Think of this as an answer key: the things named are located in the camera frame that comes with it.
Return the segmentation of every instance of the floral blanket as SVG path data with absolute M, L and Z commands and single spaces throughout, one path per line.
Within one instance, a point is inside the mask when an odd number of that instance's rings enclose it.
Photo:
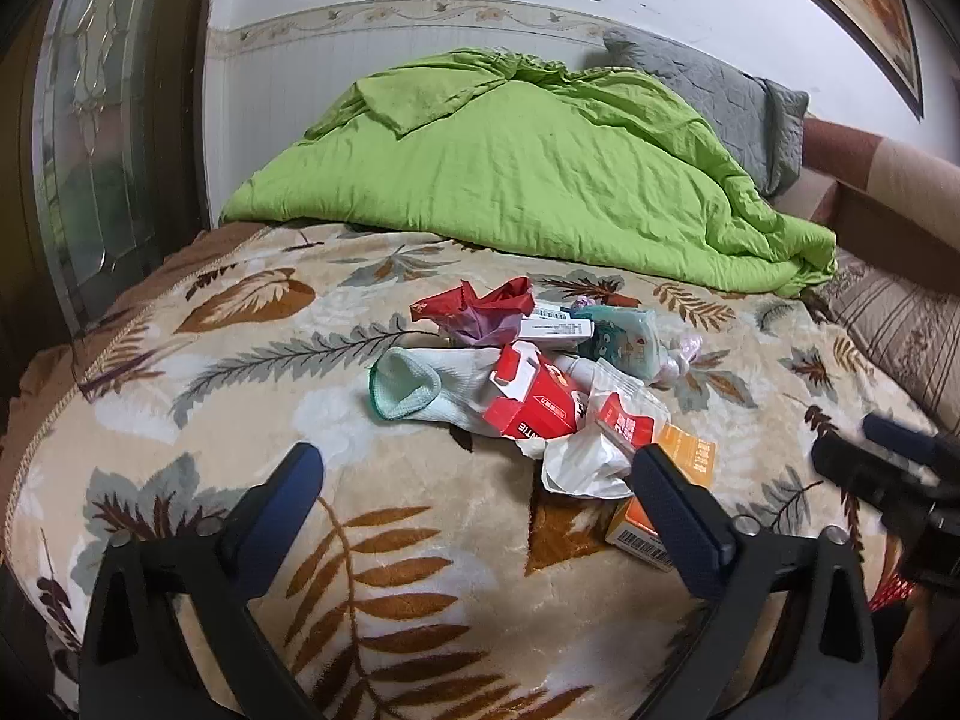
M 689 375 L 659 395 L 675 423 L 718 443 L 714 493 L 783 533 L 844 525 L 874 592 L 893 546 L 816 478 L 808 450 L 873 409 L 929 423 L 841 329 L 771 295 L 342 224 L 257 233 L 147 303 L 78 371 L 11 495 L 21 586 L 79 646 L 111 533 L 189 531 L 307 440 L 325 459 L 323 492 L 251 609 L 318 707 L 339 720 L 628 717 L 697 616 L 676 572 L 607 546 L 610 504 L 545 493 L 512 442 L 385 424 L 368 408 L 383 350 L 440 343 L 434 325 L 409 322 L 410 303 L 522 274 L 547 300 L 654 307 L 667 336 L 701 332 Z M 230 704 L 189 605 L 181 622 Z

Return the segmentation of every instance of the screw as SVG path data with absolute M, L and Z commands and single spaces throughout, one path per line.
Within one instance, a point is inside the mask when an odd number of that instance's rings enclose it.
M 827 525 L 826 528 L 822 529 L 821 533 L 838 546 L 843 546 L 850 540 L 847 531 L 838 525 Z
M 219 517 L 204 517 L 197 523 L 197 536 L 213 536 L 223 527 L 224 522 Z
M 124 544 L 130 543 L 130 540 L 133 538 L 133 534 L 124 528 L 122 531 L 117 531 L 109 538 L 109 545 L 112 547 L 122 547 Z
M 756 536 L 760 532 L 760 522 L 749 514 L 739 514 L 738 517 L 733 517 L 733 530 L 742 536 Z

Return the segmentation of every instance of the teal packet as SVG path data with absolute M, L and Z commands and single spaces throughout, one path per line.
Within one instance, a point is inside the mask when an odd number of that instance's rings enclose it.
M 619 306 L 584 306 L 570 310 L 570 319 L 592 319 L 593 337 L 577 347 L 581 357 L 603 358 L 644 384 L 661 368 L 656 312 Z

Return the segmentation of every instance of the orange box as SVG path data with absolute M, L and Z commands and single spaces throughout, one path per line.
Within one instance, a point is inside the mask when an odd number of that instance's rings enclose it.
M 713 480 L 713 461 L 717 445 L 685 433 L 676 425 L 666 425 L 656 439 L 664 453 L 674 461 L 694 485 L 709 488 Z M 661 571 L 673 568 L 673 562 L 656 535 L 653 523 L 637 498 L 628 498 L 613 514 L 607 528 L 607 543 L 640 557 Z

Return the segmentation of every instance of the green quilt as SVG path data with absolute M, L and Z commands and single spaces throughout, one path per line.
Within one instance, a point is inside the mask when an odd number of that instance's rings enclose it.
M 656 79 L 490 50 L 357 81 L 222 214 L 300 217 L 744 293 L 795 295 L 835 269 L 832 232 L 772 210 Z

